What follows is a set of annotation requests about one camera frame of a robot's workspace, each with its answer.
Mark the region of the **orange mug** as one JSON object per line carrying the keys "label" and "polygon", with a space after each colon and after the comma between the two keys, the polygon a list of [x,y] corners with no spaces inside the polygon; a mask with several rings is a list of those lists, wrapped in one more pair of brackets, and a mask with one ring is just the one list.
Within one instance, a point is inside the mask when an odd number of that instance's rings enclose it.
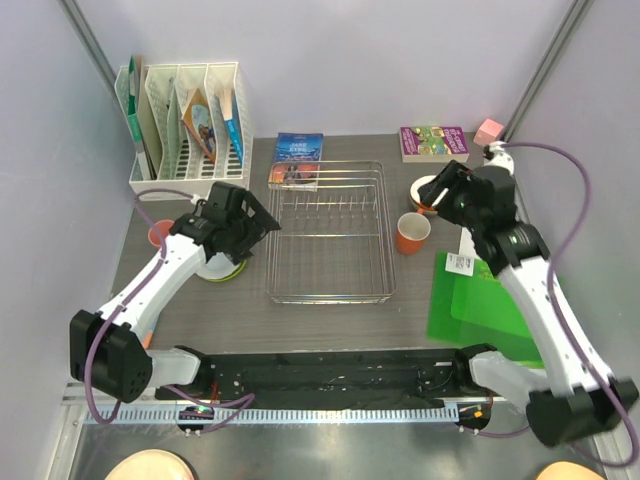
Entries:
{"label": "orange mug", "polygon": [[396,224],[396,248],[403,255],[414,255],[425,245],[431,234],[431,223],[422,214],[403,214]]}

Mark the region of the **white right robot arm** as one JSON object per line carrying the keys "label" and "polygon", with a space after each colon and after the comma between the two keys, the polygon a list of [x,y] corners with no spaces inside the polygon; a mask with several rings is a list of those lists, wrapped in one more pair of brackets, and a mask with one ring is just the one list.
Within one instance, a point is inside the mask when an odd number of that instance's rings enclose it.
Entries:
{"label": "white right robot arm", "polygon": [[544,368],[534,371],[478,344],[455,355],[451,380],[465,395],[488,389],[523,410],[547,447],[630,423],[634,382],[615,377],[590,344],[550,270],[539,231],[520,221],[511,171],[495,162],[469,169],[449,162],[418,190],[424,206],[467,229],[474,248],[523,316]]}

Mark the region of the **metal wire dish rack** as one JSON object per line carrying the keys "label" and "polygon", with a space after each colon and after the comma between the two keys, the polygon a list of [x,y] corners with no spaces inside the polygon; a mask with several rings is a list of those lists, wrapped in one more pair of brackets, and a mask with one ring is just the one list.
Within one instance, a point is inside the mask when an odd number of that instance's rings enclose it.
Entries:
{"label": "metal wire dish rack", "polygon": [[269,177],[267,293],[279,304],[378,304],[396,290],[384,169],[281,162]]}

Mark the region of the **pink plastic cup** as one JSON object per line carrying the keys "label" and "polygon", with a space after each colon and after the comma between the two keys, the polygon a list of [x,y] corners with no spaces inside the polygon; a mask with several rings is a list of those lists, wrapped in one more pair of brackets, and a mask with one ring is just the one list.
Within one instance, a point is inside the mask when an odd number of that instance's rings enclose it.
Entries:
{"label": "pink plastic cup", "polygon": [[154,226],[148,230],[147,239],[149,243],[155,248],[160,248],[162,241],[169,235],[173,224],[174,221],[168,219],[157,221]]}

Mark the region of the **light blue plate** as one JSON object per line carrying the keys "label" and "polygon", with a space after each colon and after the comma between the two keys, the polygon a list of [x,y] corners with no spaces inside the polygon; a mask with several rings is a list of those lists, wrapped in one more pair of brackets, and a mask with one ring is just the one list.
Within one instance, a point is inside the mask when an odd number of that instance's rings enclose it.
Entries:
{"label": "light blue plate", "polygon": [[236,265],[224,254],[213,255],[196,271],[196,275],[207,281],[220,281],[235,272]]}

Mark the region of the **lime green plate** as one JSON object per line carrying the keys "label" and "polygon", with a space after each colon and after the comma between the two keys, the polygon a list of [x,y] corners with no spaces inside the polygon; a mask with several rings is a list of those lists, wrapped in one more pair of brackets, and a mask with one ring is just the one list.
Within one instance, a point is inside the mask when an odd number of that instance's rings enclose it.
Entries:
{"label": "lime green plate", "polygon": [[232,273],[230,273],[229,275],[226,275],[226,276],[221,277],[221,278],[212,278],[212,279],[210,279],[210,282],[213,282],[213,283],[222,283],[222,282],[226,282],[226,281],[232,280],[232,279],[234,279],[235,277],[237,277],[240,273],[242,273],[242,272],[243,272],[243,270],[246,268],[246,265],[247,265],[247,262],[246,262],[246,261],[243,261],[243,262],[242,262],[242,263],[240,263],[240,264],[235,268],[235,270],[234,270]]}

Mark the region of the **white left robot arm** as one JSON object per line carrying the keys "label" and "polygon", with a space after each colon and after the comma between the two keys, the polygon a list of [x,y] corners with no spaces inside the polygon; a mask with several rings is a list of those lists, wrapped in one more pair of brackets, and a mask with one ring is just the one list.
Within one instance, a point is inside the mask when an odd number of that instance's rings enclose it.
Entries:
{"label": "white left robot arm", "polygon": [[204,354],[187,347],[148,350],[143,342],[180,288],[214,258],[238,265],[280,225],[248,190],[212,184],[207,197],[188,195],[193,210],[178,217],[157,253],[136,277],[95,312],[70,322],[70,371],[85,392],[98,390],[122,403],[147,388],[179,388],[205,397],[213,371]]}

